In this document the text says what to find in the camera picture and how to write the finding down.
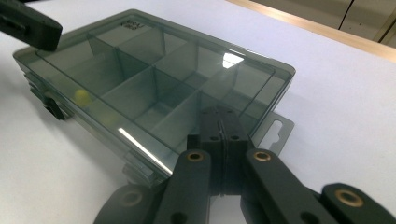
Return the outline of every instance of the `table surface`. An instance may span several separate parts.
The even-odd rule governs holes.
[[[137,8],[294,66],[276,113],[295,123],[280,158],[309,188],[355,186],[396,214],[396,63],[232,3],[57,0],[30,6],[64,32]],[[126,183],[122,161],[29,92],[0,34],[0,223],[92,223]],[[210,223],[243,223],[237,197],[215,200]]]

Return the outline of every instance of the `plastic storage box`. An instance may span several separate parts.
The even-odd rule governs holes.
[[[287,64],[137,10],[63,35],[55,52],[14,57],[55,117],[75,115],[147,185],[172,174],[206,107],[231,108],[260,143],[257,130],[294,75]]]

